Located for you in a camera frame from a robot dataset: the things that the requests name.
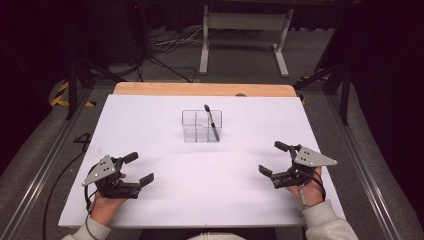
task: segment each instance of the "white surface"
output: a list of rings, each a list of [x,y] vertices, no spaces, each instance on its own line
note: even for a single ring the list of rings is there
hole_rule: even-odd
[[[185,143],[183,110],[222,111],[221,142]],[[138,199],[120,209],[112,223],[123,228],[241,227],[304,224],[300,207],[285,189],[274,189],[258,171],[291,166],[275,141],[302,144],[319,152],[299,98],[176,97],[110,95],[71,189],[59,226],[80,226],[87,215],[81,183],[109,154],[139,158],[124,164],[125,182],[149,173],[155,180]],[[326,168],[327,198],[343,210]],[[95,185],[90,185],[93,192]]]

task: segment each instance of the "robotic hand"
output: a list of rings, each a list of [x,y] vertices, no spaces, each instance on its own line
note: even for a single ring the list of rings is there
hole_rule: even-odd
[[[153,182],[154,175],[141,178],[139,183],[125,183],[120,179],[122,164],[130,163],[138,158],[138,154],[133,152],[123,158],[112,158],[106,155],[99,163],[94,165],[82,183],[85,187],[85,198],[87,201],[87,209],[91,202],[87,194],[87,186],[95,182],[100,195],[105,198],[138,198],[138,193],[143,187]]]
[[[284,152],[289,151],[292,159],[292,166],[287,172],[282,173],[273,174],[271,170],[259,165],[259,172],[269,177],[276,189],[295,185],[304,186],[311,180],[315,180],[313,177],[315,167],[337,164],[336,160],[328,158],[300,144],[297,146],[288,146],[282,142],[276,141],[274,146]]]

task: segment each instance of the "dark floor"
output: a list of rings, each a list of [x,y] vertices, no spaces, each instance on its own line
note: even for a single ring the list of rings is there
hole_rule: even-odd
[[[279,75],[270,50],[273,41],[278,39],[277,33],[260,32],[255,37],[238,32],[217,33],[210,40],[208,74],[197,74],[194,82],[294,84],[299,77],[313,73],[332,33],[332,30],[289,32],[283,48],[290,73],[288,78]],[[200,52],[201,44],[193,42],[172,53],[160,53],[155,57],[168,66],[198,69]],[[120,71],[125,67],[111,69]],[[148,59],[144,61],[142,70],[144,81],[186,82],[181,76]],[[175,70],[192,78],[192,69]],[[124,78],[135,81],[138,76],[131,74]],[[352,86],[349,99],[349,125],[344,126],[337,114],[339,94],[324,95],[320,90],[322,84],[313,83],[298,94],[305,96],[305,111],[321,152],[339,162],[329,171],[346,218],[359,239],[424,239],[414,210],[394,180],[368,129],[355,89]],[[67,107],[54,106],[54,110],[22,146],[1,176],[2,239],[42,239],[44,210],[53,187],[46,218],[47,239],[60,239],[74,232],[74,229],[58,227],[57,223],[82,157],[65,170],[57,185],[55,182],[66,165],[81,153],[83,143],[73,143],[73,140],[87,132],[94,133],[105,99],[112,93],[114,85],[110,80],[99,80],[93,90],[80,89],[80,101],[96,102],[96,106],[80,108],[69,121],[65,120]],[[114,229],[108,239],[138,239],[141,231]],[[278,239],[302,239],[299,227],[277,228],[276,232]]]

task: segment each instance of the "sleeve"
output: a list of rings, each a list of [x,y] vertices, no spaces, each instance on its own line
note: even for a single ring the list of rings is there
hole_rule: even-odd
[[[350,224],[336,216],[330,200],[303,210],[303,215],[308,240],[358,239]]]
[[[87,218],[87,221],[78,229],[76,233],[74,233],[73,235],[65,236],[64,238],[62,238],[62,240],[105,240],[107,235],[109,235],[110,231],[110,228],[94,221],[91,218]]]

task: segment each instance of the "person's hand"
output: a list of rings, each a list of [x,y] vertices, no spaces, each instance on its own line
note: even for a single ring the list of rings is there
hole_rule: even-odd
[[[121,173],[120,177],[125,178],[125,176],[126,175],[124,173]],[[112,222],[118,212],[119,207],[127,200],[127,198],[104,198],[100,196],[99,192],[96,192],[94,207],[90,218],[104,226],[109,226],[110,222]]]
[[[321,167],[315,168],[314,178],[318,181],[321,179]],[[299,186],[290,186],[286,187],[286,189],[291,192],[295,197],[297,202],[303,209],[307,209],[311,206],[315,206],[324,201],[322,199],[322,188],[315,181],[311,180],[306,186],[303,187],[303,191],[306,197],[306,206],[302,203],[302,199],[300,198],[300,187]]]

